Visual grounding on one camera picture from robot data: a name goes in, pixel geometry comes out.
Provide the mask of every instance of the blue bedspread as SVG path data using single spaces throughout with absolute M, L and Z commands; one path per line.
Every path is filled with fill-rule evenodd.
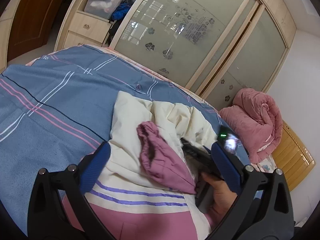
M 42 56 L 32 66 L 11 65 L 0 75 L 0 199 L 25 234 L 37 171 L 43 167 L 61 171 L 78 164 L 109 140 L 119 90 L 147 100 L 194 106 L 216 133 L 219 122 L 226 125 L 212 108 L 171 83 L 94 47 Z M 237 154 L 249 164 L 242 146 Z

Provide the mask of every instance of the plastic storage box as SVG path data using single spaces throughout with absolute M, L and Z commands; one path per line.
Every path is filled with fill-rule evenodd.
M 84 11 L 108 20 L 121 2 L 122 0 L 88 0 Z

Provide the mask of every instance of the wooden headboard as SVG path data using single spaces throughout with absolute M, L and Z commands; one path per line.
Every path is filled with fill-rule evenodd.
M 305 145 L 285 122 L 283 122 L 281 142 L 272 153 L 272 157 L 277 167 L 283 170 L 290 191 L 316 165 Z

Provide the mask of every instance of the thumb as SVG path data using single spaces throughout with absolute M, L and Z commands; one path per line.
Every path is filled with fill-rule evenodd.
M 208 174 L 206 172 L 201 173 L 205 182 L 208 182 L 215 190 L 221 190 L 224 187 L 225 182 L 218 179 L 216 176 Z

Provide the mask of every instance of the frosted glass door panel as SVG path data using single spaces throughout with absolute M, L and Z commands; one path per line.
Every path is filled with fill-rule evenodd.
M 196 90 L 199 88 L 199 86 L 202 84 L 202 82 L 204 81 L 204 79 L 207 77 L 207 75 L 209 74 L 209 72 L 213 69 L 213 67 L 216 65 L 216 63 L 218 62 L 218 60 L 220 59 L 220 57 L 222 56 L 222 54 L 225 52 L 225 50 L 227 49 L 227 47 L 229 46 L 230 42 L 232 41 L 232 39 L 234 38 L 234 36 L 237 34 L 238 30 L 240 29 L 241 25 L 243 24 L 245 18 L 247 17 L 247 15 L 249 14 L 250 10 L 252 9 L 254 3 L 256 0 L 250 0 L 247 4 L 247 6 L 245 7 L 244 11 L 242 12 L 242 14 L 240 15 L 240 17 L 238 18 L 238 20 L 236 21 L 235 25 L 232 27 L 231 31 L 229 32 L 229 34 L 226 36 L 225 40 L 223 41 L 223 43 L 220 45 L 220 47 L 218 48 L 217 52 L 213 55 L 212 59 L 209 61 L 209 63 L 207 64 L 207 66 L 204 68 L 204 70 L 202 71 L 202 73 L 199 75 L 199 77 L 197 78 L 197 80 L 195 81 L 195 83 L 192 85 L 191 87 L 191 91 L 192 92 L 196 92 Z
M 232 104 L 241 88 L 262 91 L 285 48 L 276 25 L 268 12 L 264 11 L 242 50 L 206 101 L 220 110 Z
M 143 0 L 115 50 L 185 86 L 243 0 Z

